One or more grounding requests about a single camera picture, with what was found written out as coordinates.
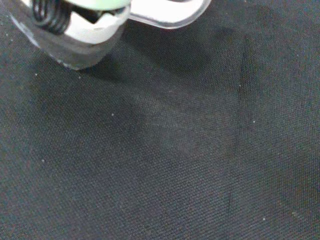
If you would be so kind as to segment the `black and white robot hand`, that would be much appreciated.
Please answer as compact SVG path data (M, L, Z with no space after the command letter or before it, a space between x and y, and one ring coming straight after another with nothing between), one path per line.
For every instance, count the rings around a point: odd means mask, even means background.
M97 45L112 38L127 21L130 0L18 0L36 30Z

